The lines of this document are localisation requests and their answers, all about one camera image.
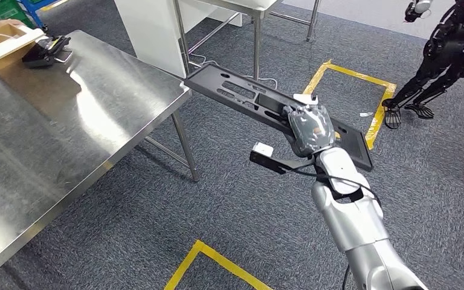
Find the gray carpet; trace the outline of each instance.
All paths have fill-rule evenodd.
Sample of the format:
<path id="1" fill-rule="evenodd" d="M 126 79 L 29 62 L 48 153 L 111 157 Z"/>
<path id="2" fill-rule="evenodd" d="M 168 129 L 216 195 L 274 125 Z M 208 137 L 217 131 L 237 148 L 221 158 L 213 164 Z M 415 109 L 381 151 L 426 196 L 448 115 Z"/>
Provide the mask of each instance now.
<path id="1" fill-rule="evenodd" d="M 307 10 L 280 11 L 309 17 Z M 111 0 L 78 0 L 42 15 L 53 33 L 86 31 L 132 53 Z M 206 20 L 194 42 L 217 25 Z M 302 92 L 321 63 L 397 83 L 419 66 L 423 39 L 321 15 L 315 41 L 305 27 L 268 18 L 262 76 Z M 253 27 L 226 27 L 197 53 L 251 73 Z M 316 88 L 332 115 L 365 130 L 382 88 L 326 73 Z M 382 128 L 366 173 L 384 204 L 385 225 L 409 267 L 430 289 L 464 289 L 464 80 L 432 105 L 436 118 L 403 113 Z M 274 289 L 339 289 L 346 259 L 316 211 L 311 178 L 279 176 L 248 161 L 255 141 L 292 156 L 285 139 L 196 94 L 181 109 L 202 179 L 140 144 L 0 269 L 0 289 L 161 289 L 196 239 Z M 176 148 L 170 120 L 153 134 Z M 199 255 L 177 289 L 251 289 Z"/>

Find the person's foot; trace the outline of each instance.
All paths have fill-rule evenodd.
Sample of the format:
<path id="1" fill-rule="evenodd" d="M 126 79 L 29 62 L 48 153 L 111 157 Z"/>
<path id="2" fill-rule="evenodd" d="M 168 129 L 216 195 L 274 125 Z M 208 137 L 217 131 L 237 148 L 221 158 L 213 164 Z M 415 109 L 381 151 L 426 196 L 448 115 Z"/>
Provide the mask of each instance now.
<path id="1" fill-rule="evenodd" d="M 417 117 L 421 119 L 429 120 L 433 119 L 433 117 L 435 116 L 433 111 L 430 108 L 424 106 L 423 104 L 407 104 L 404 108 L 406 110 L 414 111 L 415 114 L 417 114 Z"/>
<path id="2" fill-rule="evenodd" d="M 381 105 L 385 110 L 385 126 L 389 129 L 397 129 L 401 125 L 401 112 L 399 107 L 391 108 L 391 99 L 384 100 Z"/>

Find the metal table surface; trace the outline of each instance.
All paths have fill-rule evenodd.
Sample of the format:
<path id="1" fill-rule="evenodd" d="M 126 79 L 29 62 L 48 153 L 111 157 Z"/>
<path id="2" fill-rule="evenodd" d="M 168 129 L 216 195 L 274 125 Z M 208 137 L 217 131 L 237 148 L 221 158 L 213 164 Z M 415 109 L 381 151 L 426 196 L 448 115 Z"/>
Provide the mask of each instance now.
<path id="1" fill-rule="evenodd" d="M 190 97 L 167 73 L 68 36 L 66 64 L 0 71 L 0 266 Z"/>

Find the cardboard box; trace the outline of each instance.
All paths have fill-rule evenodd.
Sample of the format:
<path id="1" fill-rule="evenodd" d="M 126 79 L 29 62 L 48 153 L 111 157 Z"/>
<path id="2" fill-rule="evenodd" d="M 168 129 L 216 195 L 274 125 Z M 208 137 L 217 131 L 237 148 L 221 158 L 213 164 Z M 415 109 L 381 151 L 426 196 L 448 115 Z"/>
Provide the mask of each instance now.
<path id="1" fill-rule="evenodd" d="M 3 25 L 0 27 L 0 70 L 20 61 L 34 46 L 35 40 L 44 36 L 41 29 L 30 29 L 25 25 Z"/>

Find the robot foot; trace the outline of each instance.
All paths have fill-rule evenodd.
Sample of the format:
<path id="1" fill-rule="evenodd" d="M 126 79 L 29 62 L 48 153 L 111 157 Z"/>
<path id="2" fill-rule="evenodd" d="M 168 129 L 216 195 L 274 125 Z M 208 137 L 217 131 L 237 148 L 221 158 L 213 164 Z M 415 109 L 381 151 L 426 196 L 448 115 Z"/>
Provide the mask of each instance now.
<path id="1" fill-rule="evenodd" d="M 390 129 L 397 129 L 401 125 L 401 111 L 398 107 L 385 109 L 385 125 Z"/>
<path id="2" fill-rule="evenodd" d="M 417 114 L 417 117 L 421 118 L 421 119 L 433 119 L 433 117 L 435 116 L 435 114 L 433 113 L 433 111 L 424 106 L 423 104 L 408 104 L 408 105 L 405 105 L 404 107 L 406 110 L 412 110 L 415 112 L 415 114 Z"/>

